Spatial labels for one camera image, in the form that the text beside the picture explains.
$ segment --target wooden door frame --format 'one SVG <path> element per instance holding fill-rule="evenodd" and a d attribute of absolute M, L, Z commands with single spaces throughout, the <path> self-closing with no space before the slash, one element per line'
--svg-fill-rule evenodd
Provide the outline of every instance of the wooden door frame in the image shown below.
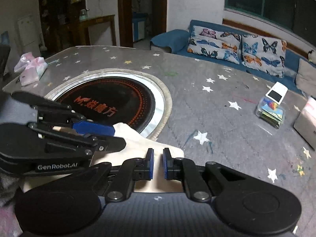
<path fill-rule="evenodd" d="M 167 0 L 163 0 L 162 6 L 165 8 L 161 15 L 162 32 L 167 28 Z M 132 28 L 132 0 L 118 0 L 118 26 L 120 45 L 133 47 L 133 28 Z"/>

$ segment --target sofa armrest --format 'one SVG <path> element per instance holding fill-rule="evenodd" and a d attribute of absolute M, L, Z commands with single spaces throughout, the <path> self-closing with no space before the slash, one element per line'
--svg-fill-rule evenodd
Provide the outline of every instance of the sofa armrest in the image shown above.
<path fill-rule="evenodd" d="M 175 29 L 153 37 L 150 44 L 158 47 L 170 47 L 171 53 L 180 51 L 188 44 L 190 33 L 186 30 Z"/>

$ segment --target wooden table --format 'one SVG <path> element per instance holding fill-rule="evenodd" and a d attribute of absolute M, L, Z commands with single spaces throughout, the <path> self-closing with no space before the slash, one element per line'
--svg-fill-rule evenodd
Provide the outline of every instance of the wooden table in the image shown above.
<path fill-rule="evenodd" d="M 114 16 L 115 15 L 107 15 L 62 25 L 57 33 L 57 46 L 59 51 L 62 50 L 60 42 L 62 32 L 70 31 L 75 45 L 90 45 L 88 27 L 106 22 L 110 22 L 112 44 L 116 46 Z"/>

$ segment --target table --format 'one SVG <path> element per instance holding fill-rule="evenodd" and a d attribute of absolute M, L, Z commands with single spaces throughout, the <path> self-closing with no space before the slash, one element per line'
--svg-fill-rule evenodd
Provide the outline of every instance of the table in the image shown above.
<path fill-rule="evenodd" d="M 158 142 L 181 148 L 186 158 L 197 165 L 216 161 L 253 177 L 271 182 L 268 168 L 276 169 L 276 185 L 292 191 L 302 202 L 303 213 L 298 223 L 298 236 L 316 232 L 316 154 L 293 129 L 306 99 L 288 91 L 282 106 L 286 118 L 275 129 L 255 116 L 259 100 L 273 83 L 246 72 L 220 64 L 168 53 L 111 46 L 71 47 L 50 58 L 40 81 L 22 90 L 45 96 L 64 83 L 65 77 L 77 77 L 85 70 L 132 69 L 158 77 L 168 87 L 173 99 L 171 115 L 158 136 Z M 4 90 L 21 89 L 12 81 Z M 237 102 L 241 109 L 230 107 Z M 202 145 L 194 136 L 207 133 Z M 303 146 L 310 151 L 307 159 Z M 304 168 L 304 176 L 297 166 Z"/>
<path fill-rule="evenodd" d="M 58 35 L 60 35 L 60 32 L 68 30 L 72 32 L 72 35 L 75 39 L 75 43 L 78 43 L 80 45 L 90 45 L 90 40 L 88 38 L 88 27 L 96 24 L 110 22 L 112 45 L 116 46 L 114 16 L 115 15 L 107 15 L 62 25 L 58 31 Z"/>

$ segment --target pillow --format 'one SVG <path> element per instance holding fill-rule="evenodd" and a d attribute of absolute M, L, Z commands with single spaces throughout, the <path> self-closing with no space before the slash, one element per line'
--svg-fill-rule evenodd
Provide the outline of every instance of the pillow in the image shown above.
<path fill-rule="evenodd" d="M 308 95 L 316 97 L 316 68 L 303 59 L 300 59 L 296 86 Z"/>
<path fill-rule="evenodd" d="M 248 68 L 284 77 L 286 41 L 257 35 L 244 35 L 242 57 Z"/>
<path fill-rule="evenodd" d="M 187 52 L 239 64 L 240 35 L 193 26 Z"/>

